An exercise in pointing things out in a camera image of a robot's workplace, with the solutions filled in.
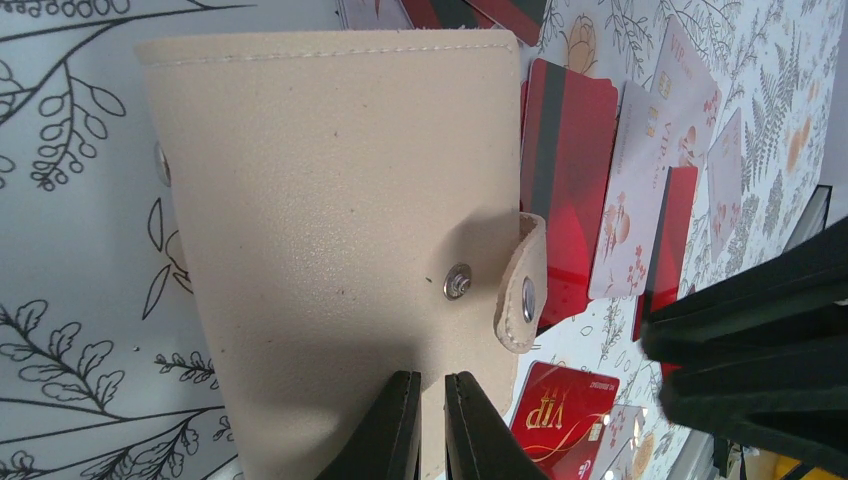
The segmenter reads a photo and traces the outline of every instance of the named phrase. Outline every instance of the red card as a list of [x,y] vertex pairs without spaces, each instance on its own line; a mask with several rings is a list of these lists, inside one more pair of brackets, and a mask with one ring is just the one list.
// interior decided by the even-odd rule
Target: red card
[[401,0],[415,28],[492,28],[495,23],[462,0]]
[[645,293],[636,304],[634,342],[641,337],[642,321],[650,312],[677,301],[697,180],[697,167],[669,169]]
[[468,0],[527,45],[539,42],[548,0]]
[[537,59],[530,67],[521,164],[524,211],[547,221],[548,300],[539,327],[589,305],[615,137],[618,90]]
[[555,480],[587,479],[619,380],[534,362],[510,427],[525,453]]

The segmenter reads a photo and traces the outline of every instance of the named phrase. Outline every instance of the black object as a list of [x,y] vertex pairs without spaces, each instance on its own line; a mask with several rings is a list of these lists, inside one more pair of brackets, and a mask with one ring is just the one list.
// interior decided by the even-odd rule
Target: black object
[[316,480],[418,478],[421,374],[395,372],[342,451]]
[[653,312],[672,422],[848,477],[848,219]]
[[[344,449],[316,480],[417,480],[421,374],[395,372]],[[445,376],[449,480],[546,480],[468,372]]]

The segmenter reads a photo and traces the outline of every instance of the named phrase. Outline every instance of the white card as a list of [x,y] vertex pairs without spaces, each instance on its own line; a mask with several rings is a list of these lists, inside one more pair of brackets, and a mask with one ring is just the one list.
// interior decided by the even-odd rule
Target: white card
[[400,0],[339,0],[345,30],[409,30],[412,24]]
[[715,130],[721,91],[675,16],[668,19],[651,91],[665,99],[673,167],[698,167],[698,181]]
[[589,298],[641,295],[654,251],[673,125],[658,95],[625,85]]
[[739,221],[742,206],[742,112],[736,109],[710,149],[710,247],[715,260]]

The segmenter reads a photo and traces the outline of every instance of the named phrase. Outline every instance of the leaf drawing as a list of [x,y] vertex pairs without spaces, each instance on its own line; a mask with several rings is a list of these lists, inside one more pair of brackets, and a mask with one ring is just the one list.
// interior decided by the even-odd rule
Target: leaf drawing
[[195,384],[200,384],[207,380],[212,380],[209,388],[217,390],[218,380],[215,378],[215,367],[212,365],[212,359],[210,358],[208,361],[204,361],[200,352],[194,351],[191,353],[189,360],[189,362],[186,362],[179,353],[171,354],[171,359],[168,360],[165,355],[160,353],[156,355],[156,360],[153,363],[162,366],[159,369],[159,373],[161,374],[170,373],[171,370],[176,368],[177,372],[180,373],[179,381],[181,382],[192,381]]
[[565,35],[565,19],[558,11],[559,1],[550,0],[542,16],[542,32],[539,37],[539,53],[544,53],[556,37],[567,39]]
[[775,44],[777,73],[760,66],[760,98],[752,98],[752,121],[745,122],[747,156],[742,164],[745,191],[750,191],[767,173],[778,149],[784,144],[784,124],[792,111],[792,99],[798,86],[799,48],[794,28],[792,45],[787,51]]
[[713,70],[727,72],[733,43],[734,20],[742,11],[740,0],[688,1],[680,8],[675,0],[660,0],[654,25],[665,25],[669,15],[677,17],[698,56]]
[[743,33],[736,42],[735,60],[730,70],[730,88],[727,90],[727,99],[724,102],[724,110],[722,111],[722,119],[724,113],[733,111],[731,108],[735,105],[735,100],[745,96],[745,86],[740,82],[742,72],[748,67],[754,66],[757,63],[757,52],[766,44],[766,33],[768,28],[778,21],[783,15],[784,0],[770,0],[769,6],[763,13],[757,10],[751,21],[750,33]]
[[621,332],[624,330],[624,318],[621,312],[621,297],[611,298],[607,305],[607,313],[604,315],[604,326],[601,329],[606,333],[606,338],[601,344],[601,357],[598,360],[598,368],[601,364],[609,359],[609,352],[619,340],[621,340]]
[[13,453],[8,463],[0,460],[0,479],[2,480],[29,480],[46,473],[48,471],[35,467],[35,458],[26,450]]
[[153,277],[153,281],[150,283],[150,287],[147,289],[147,297],[144,300],[144,311],[141,314],[142,320],[147,320],[147,317],[150,315],[150,312],[156,307],[159,303],[159,299],[162,298],[162,291],[165,290],[165,285],[168,282],[168,273],[171,272],[171,264],[165,265],[161,270]]
[[157,198],[147,216],[147,235],[156,250],[162,251],[165,242],[165,231],[162,226],[162,198]]
[[624,71],[638,80],[645,74],[643,63],[654,48],[653,35],[648,31],[648,17],[635,18],[634,0],[599,0],[609,2],[610,14],[604,28],[613,27],[613,46],[624,55]]
[[53,330],[47,346],[41,346],[32,334],[41,325],[47,307],[45,300],[33,300],[18,308],[12,317],[0,304],[0,327],[16,337],[13,343],[0,345],[0,354],[13,362],[28,362],[18,370],[18,378],[43,383],[41,392],[45,397],[59,402],[88,401],[94,404],[93,412],[121,418],[109,413],[106,405],[114,398],[124,372],[101,374],[96,380],[92,375],[112,352],[114,344],[110,340],[88,344],[78,361],[70,360],[74,338],[82,329],[78,322],[70,322]]
[[742,202],[742,213],[739,216],[739,223],[736,224],[733,236],[730,237],[730,241],[727,244],[727,250],[730,252],[730,260],[724,266],[726,277],[731,277],[742,269],[745,261],[745,252],[748,249],[748,237],[751,225],[754,223],[754,216],[757,214],[757,207],[759,205],[760,198],[756,195],[749,195]]
[[212,441],[217,442],[218,440],[224,438],[226,435],[227,441],[233,441],[233,431],[230,428],[230,419],[226,415],[222,415],[221,418],[218,419],[218,424],[221,425],[221,428],[215,432],[215,435],[212,436]]
[[[40,144],[34,149],[29,174],[37,188],[52,192],[67,184],[71,174],[82,173],[86,162],[98,156],[98,142],[109,138],[109,121],[127,115],[127,108],[118,95],[74,73],[72,59],[80,49],[111,29],[131,22],[249,6],[210,6],[198,0],[169,3],[183,8],[171,6],[164,11],[134,15],[130,12],[131,0],[68,0],[61,3],[59,0],[0,0],[0,8],[8,14],[54,22],[47,28],[0,36],[0,45],[41,36],[46,42],[52,42],[53,38],[64,40],[56,45],[59,55],[55,62],[41,72],[34,72],[27,80],[15,74],[13,65],[13,60],[25,59],[0,59],[0,129],[27,105],[34,105],[33,111],[39,116],[39,125],[35,128]],[[76,21],[54,27],[55,20],[49,17],[56,16]],[[85,36],[67,41],[67,37],[61,35],[75,30],[85,32]],[[16,162],[5,156],[2,158],[6,161],[0,161],[0,174],[14,170]],[[0,175],[0,189],[6,181]]]
[[780,220],[780,207],[783,203],[783,171],[777,172],[777,177],[769,190],[769,198],[766,203],[766,221],[763,224],[763,231],[771,238],[774,230],[777,228],[777,222]]
[[153,202],[150,212],[147,215],[147,236],[156,251],[164,253],[168,259],[156,275],[150,286],[147,288],[147,295],[144,300],[144,310],[142,310],[141,319],[146,320],[148,316],[159,304],[162,298],[162,293],[168,285],[168,279],[173,277],[183,290],[194,293],[191,285],[191,277],[185,267],[185,256],[183,255],[182,241],[180,239],[179,230],[174,230],[165,239],[165,227],[162,215],[162,198],[159,197]]

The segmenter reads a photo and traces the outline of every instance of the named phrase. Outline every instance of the table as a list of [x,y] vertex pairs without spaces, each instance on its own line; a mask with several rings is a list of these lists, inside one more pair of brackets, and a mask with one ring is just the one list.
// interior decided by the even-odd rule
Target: table
[[[333,0],[245,3],[0,0],[0,477],[241,477],[131,47],[338,28]],[[843,10],[551,0],[525,60],[649,86],[676,15],[727,99],[719,128],[742,107],[742,220],[711,262],[702,182],[682,291],[781,251],[818,181]],[[545,333],[521,358],[515,396],[533,360],[619,377],[619,402],[648,408],[635,477],[665,478],[687,431],[655,404],[659,369],[629,340],[633,308],[595,301]]]

